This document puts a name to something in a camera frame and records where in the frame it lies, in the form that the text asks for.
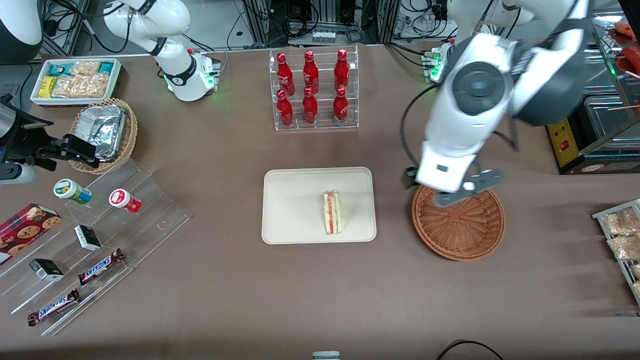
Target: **white tray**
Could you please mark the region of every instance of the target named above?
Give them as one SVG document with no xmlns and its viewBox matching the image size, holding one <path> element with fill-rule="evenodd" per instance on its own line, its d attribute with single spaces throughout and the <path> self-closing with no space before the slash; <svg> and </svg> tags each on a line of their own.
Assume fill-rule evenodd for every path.
<svg viewBox="0 0 640 360">
<path fill-rule="evenodd" d="M 324 230 L 323 193 L 340 191 L 344 228 Z M 267 244 L 344 243 L 376 237 L 371 171 L 365 167 L 271 170 L 264 176 L 262 240 Z"/>
</svg>

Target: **round wicker basket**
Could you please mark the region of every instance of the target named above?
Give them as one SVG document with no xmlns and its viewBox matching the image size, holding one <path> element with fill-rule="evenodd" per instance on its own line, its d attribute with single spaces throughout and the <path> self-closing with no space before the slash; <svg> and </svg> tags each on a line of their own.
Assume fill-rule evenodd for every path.
<svg viewBox="0 0 640 360">
<path fill-rule="evenodd" d="M 69 161 L 71 163 L 71 166 L 78 171 L 90 172 L 91 174 L 96 175 L 104 174 L 105 172 L 107 172 L 107 170 L 114 167 L 117 163 L 121 162 L 123 159 L 128 158 L 133 152 L 133 148 L 136 146 L 136 136 L 138 135 L 138 120 L 136 119 L 136 114 L 133 113 L 126 102 L 120 99 L 108 99 L 96 102 L 95 104 L 91 104 L 88 106 L 88 108 L 107 105 L 118 105 L 127 112 L 124 129 L 122 129 L 122 139 L 120 141 L 120 152 L 118 154 L 118 157 L 116 158 L 116 160 L 110 163 L 100 163 L 100 166 L 98 168 L 92 168 L 89 165 L 78 161 Z M 72 134 L 76 131 L 78 119 L 80 119 L 80 114 L 76 116 L 76 120 L 71 125 Z"/>
<path fill-rule="evenodd" d="M 421 186 L 413 197 L 413 225 L 422 241 L 447 259 L 473 261 L 491 254 L 504 236 L 504 209 L 493 191 L 439 208 L 437 190 Z"/>
</svg>

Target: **red bottle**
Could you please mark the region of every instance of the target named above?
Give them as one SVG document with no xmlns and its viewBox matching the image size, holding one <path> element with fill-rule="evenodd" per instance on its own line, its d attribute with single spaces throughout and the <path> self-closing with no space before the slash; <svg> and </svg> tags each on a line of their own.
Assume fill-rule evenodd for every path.
<svg viewBox="0 0 640 360">
<path fill-rule="evenodd" d="M 333 100 L 333 123 L 338 126 L 343 126 L 347 122 L 349 101 L 345 96 L 346 92 L 344 86 L 340 86 L 337 91 L 338 96 Z"/>
<path fill-rule="evenodd" d="M 338 62 L 335 63 L 333 75 L 335 76 L 335 91 L 338 91 L 340 86 L 344 86 L 345 89 L 349 86 L 349 64 L 345 49 L 338 50 Z"/>
<path fill-rule="evenodd" d="M 310 86 L 313 93 L 317 94 L 320 91 L 320 79 L 313 51 L 305 51 L 305 67 L 302 69 L 302 74 L 305 77 L 305 86 Z"/>
<path fill-rule="evenodd" d="M 305 98 L 302 100 L 302 107 L 305 109 L 305 121 L 309 125 L 315 125 L 318 122 L 318 101 L 314 97 L 314 91 L 311 86 L 305 88 Z"/>
<path fill-rule="evenodd" d="M 291 97 L 296 93 L 296 87 L 293 85 L 293 71 L 287 64 L 287 57 L 283 53 L 279 53 L 276 57 L 278 59 L 278 82 L 280 88 L 284 90 L 287 96 Z"/>
<path fill-rule="evenodd" d="M 287 94 L 282 89 L 278 89 L 278 92 L 276 94 L 278 96 L 278 102 L 276 103 L 276 107 L 278 108 L 278 117 L 280 117 L 282 126 L 292 127 L 293 126 L 293 108 L 291 107 L 291 103 L 287 99 Z"/>
</svg>

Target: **cookie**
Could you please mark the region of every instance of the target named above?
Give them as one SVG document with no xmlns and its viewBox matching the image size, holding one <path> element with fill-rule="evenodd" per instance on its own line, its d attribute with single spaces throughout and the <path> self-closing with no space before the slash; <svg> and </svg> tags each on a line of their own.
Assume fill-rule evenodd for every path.
<svg viewBox="0 0 640 360">
<path fill-rule="evenodd" d="M 10 248 L 6 253 L 9 254 L 9 256 L 16 256 L 17 254 L 20 254 L 20 251 L 24 250 L 24 248 L 26 247 L 27 244 L 19 244 Z"/>
<path fill-rule="evenodd" d="M 44 220 L 44 222 L 42 223 L 42 227 L 44 227 L 45 229 L 50 229 L 58 225 L 61 221 L 62 219 L 60 217 L 48 218 L 47 220 Z"/>
<path fill-rule="evenodd" d="M 27 219 L 39 222 L 46 214 L 47 213 L 42 211 L 40 208 L 31 208 L 31 210 L 27 212 Z"/>
<path fill-rule="evenodd" d="M 36 236 L 40 232 L 40 228 L 38 226 L 27 226 L 18 232 L 18 237 L 20 239 L 28 239 L 30 237 Z"/>
</svg>

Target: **table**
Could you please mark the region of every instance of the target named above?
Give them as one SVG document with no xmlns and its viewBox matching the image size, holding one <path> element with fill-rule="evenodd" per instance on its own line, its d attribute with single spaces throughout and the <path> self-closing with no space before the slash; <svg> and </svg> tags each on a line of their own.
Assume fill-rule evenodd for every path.
<svg viewBox="0 0 640 360">
<path fill-rule="evenodd" d="M 614 317 L 634 311 L 633 297 L 590 217 L 639 198 L 636 175 L 557 175 L 542 127 L 518 125 L 518 153 L 491 137 L 480 155 L 506 174 L 495 189 L 506 234 L 488 258 L 457 263 L 430 251 L 410 220 L 415 190 L 400 181 L 410 162 L 398 122 L 426 84 L 397 54 L 360 46 L 360 128 L 323 134 L 273 129 L 268 51 L 230 54 L 220 90 L 194 103 L 167 91 L 151 57 L 119 60 L 118 96 L 140 122 L 133 157 L 193 218 L 55 337 L 35 336 L 0 303 L 0 351 L 12 359 L 309 359 L 318 350 L 347 360 L 434 359 L 462 338 L 505 359 L 639 357 L 640 321 Z M 408 119 L 416 153 L 434 96 Z M 32 114 L 55 121 L 49 131 L 60 136 L 77 112 Z M 373 173 L 372 242 L 262 242 L 267 171 L 352 166 Z M 58 169 L 0 188 L 0 218 L 29 202 L 60 208 L 55 181 L 94 178 Z M 455 352 L 491 359 L 473 345 Z"/>
</svg>

